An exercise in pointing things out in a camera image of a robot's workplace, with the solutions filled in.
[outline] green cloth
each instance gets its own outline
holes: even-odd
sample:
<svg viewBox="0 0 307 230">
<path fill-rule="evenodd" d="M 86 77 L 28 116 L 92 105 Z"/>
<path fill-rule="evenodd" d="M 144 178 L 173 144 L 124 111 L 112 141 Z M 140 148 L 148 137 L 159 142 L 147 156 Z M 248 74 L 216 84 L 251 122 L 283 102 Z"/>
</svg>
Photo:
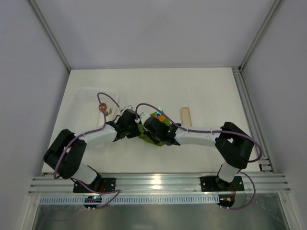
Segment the green cloth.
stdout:
<svg viewBox="0 0 307 230">
<path fill-rule="evenodd" d="M 167 124 L 168 126 L 171 125 L 170 121 L 169 121 L 167 118 L 165 118 L 165 121 L 164 121 L 163 123 Z M 141 138 L 142 140 L 144 140 L 144 141 L 146 141 L 146 142 L 148 142 L 148 143 L 154 145 L 153 141 L 150 140 L 150 138 L 149 138 L 147 135 L 143 134 L 143 129 L 144 129 L 143 125 L 140 124 L 140 125 L 139 125 L 139 131 L 141 132 L 141 135 L 139 135 L 139 138 Z M 159 142 L 159 143 L 157 144 L 157 146 L 163 146 L 163 145 L 165 145 L 165 144 L 162 143 L 162 142 Z"/>
</svg>

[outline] black base bracket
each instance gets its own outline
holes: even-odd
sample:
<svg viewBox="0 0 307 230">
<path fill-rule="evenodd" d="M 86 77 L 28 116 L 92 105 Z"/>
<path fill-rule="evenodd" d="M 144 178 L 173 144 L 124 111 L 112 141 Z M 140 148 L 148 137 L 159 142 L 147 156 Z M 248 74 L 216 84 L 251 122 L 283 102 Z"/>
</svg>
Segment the black base bracket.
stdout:
<svg viewBox="0 0 307 230">
<path fill-rule="evenodd" d="M 90 189 L 99 193 L 113 192 L 116 187 L 116 178 L 102 178 L 97 177 L 91 184 L 87 184 Z M 75 182 L 73 186 L 74 193 L 90 193 L 86 188 L 84 188 L 78 181 Z"/>
<path fill-rule="evenodd" d="M 220 189 L 217 182 L 215 181 L 216 176 L 202 176 L 201 177 L 201 191 L 202 192 L 222 192 L 225 190 Z M 244 191 L 244 185 L 241 176 L 235 176 L 232 181 L 232 185 L 227 191 Z"/>
</svg>

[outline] white table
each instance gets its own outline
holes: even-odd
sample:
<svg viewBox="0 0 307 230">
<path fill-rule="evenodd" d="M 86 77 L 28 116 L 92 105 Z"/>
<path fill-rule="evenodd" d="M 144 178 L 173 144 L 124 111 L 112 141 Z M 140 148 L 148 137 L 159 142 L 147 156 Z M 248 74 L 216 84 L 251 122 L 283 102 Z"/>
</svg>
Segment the white table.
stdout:
<svg viewBox="0 0 307 230">
<path fill-rule="evenodd" d="M 119 92 L 119 104 L 146 102 L 162 107 L 175 122 L 181 122 L 181 107 L 189 107 L 193 126 L 218 127 L 231 121 L 249 134 L 248 125 L 231 68 L 188 69 L 96 69 L 72 70 L 55 124 L 51 142 L 61 130 L 76 89 L 101 87 Z M 154 110 L 140 107 L 140 112 Z M 256 158 L 255 151 L 251 159 Z M 87 151 L 83 163 L 101 173 L 199 173 L 217 172 L 223 163 L 217 149 L 197 146 L 151 145 L 139 138 L 123 139 Z M 259 172 L 250 163 L 246 172 Z M 53 172 L 44 164 L 42 172 Z"/>
</svg>

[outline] robotic arm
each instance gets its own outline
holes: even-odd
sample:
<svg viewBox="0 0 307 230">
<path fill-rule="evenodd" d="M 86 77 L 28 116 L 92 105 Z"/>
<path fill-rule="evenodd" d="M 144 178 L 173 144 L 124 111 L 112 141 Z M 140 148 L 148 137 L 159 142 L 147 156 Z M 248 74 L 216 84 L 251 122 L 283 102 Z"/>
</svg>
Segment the robotic arm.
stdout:
<svg viewBox="0 0 307 230">
<path fill-rule="evenodd" d="M 63 179 L 73 178 L 82 181 L 92 190 L 98 191 L 102 184 L 101 176 L 91 167 L 81 163 L 84 152 L 125 137 L 138 137 L 141 134 L 138 128 L 139 124 L 143 124 L 144 134 L 154 144 L 160 142 L 178 146 L 196 144 L 217 148 L 225 159 L 216 176 L 216 182 L 221 190 L 227 191 L 232 185 L 234 176 L 247 167 L 254 144 L 238 135 L 223 133 L 230 131 L 230 133 L 237 132 L 246 135 L 233 123 L 225 122 L 222 127 L 215 128 L 187 127 L 181 124 L 168 126 L 146 113 L 142 113 L 138 117 L 139 119 L 135 119 L 135 111 L 126 108 L 121 111 L 117 122 L 107 122 L 103 130 L 76 139 L 59 164 L 57 171 L 59 176 Z M 75 134 L 68 129 L 61 131 L 44 155 L 44 162 L 55 169 L 63 149 L 75 137 Z"/>
</svg>

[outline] white strip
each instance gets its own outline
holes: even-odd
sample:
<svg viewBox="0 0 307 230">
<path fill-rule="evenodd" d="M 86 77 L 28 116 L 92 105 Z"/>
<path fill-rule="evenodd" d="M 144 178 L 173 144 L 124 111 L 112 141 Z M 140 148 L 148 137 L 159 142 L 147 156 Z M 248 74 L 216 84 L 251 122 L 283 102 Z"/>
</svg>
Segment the white strip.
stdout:
<svg viewBox="0 0 307 230">
<path fill-rule="evenodd" d="M 40 205 L 83 205 L 87 195 L 45 195 Z M 102 196 L 101 204 L 108 202 L 111 195 Z M 119 195 L 111 205 L 175 205 L 175 204 L 216 204 L 218 195 Z"/>
</svg>

